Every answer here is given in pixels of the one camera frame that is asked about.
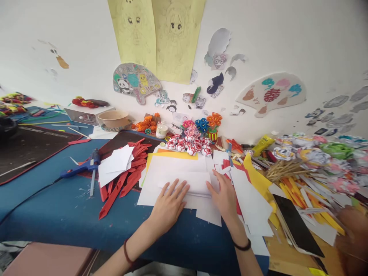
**blue glue gun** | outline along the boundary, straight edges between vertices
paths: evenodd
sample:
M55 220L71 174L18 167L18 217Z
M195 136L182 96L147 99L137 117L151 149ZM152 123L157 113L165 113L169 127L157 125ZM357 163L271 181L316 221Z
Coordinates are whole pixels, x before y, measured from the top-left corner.
M78 173L81 173L83 171L95 171L95 170L98 169L99 164L100 164L99 150L95 149L92 152L92 156L88 161L86 161L85 163L77 166L75 169L70 169L68 171L67 170L62 171L61 174L60 174L60 177L68 178L68 177L74 176Z

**black phone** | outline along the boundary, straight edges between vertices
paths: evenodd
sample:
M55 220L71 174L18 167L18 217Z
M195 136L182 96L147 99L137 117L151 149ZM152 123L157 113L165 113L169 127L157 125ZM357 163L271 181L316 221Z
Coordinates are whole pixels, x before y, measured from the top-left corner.
M292 201L275 194L273 197L275 198L276 204L289 228L295 244L305 251L324 258L325 255L314 240Z

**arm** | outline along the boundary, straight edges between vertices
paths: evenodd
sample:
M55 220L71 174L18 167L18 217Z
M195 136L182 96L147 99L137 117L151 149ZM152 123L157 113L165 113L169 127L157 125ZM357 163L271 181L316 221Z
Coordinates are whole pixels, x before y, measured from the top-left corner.
M149 218L127 240L125 244L126 253L132 262L138 259L159 237L169 231L176 223L181 211L183 211L186 202L182 201L189 190L189 185L185 186L186 181L183 181L174 191L178 182L179 180L176 179L165 194L169 186L169 183L166 183L157 198ZM124 275L129 267L130 264L125 257L124 247L122 246L94 273L94 276Z
M215 170L213 172L220 182L220 192L217 193L211 183L207 181L207 188L211 192L212 200L219 209L233 241L237 245L245 247L248 245L248 237L246 236L244 225L237 214L235 189L229 179ZM235 252L242 276L263 275L252 249L241 251L235 247Z

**white box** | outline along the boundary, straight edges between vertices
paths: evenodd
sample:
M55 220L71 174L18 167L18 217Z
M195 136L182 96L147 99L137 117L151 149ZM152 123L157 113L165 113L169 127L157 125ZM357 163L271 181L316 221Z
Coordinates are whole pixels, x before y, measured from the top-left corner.
M115 107L88 108L71 104L68 107L64 107L64 109L69 118L74 122L100 126L102 122L98 119L98 115L105 111L115 110Z

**yellow drawing paper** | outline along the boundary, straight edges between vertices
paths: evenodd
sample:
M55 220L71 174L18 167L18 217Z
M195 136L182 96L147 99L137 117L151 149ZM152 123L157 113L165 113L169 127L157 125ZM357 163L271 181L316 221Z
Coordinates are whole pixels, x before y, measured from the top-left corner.
M152 0L157 78L189 84L205 0Z
M108 0L122 63L133 62L156 75L156 34L151 0Z

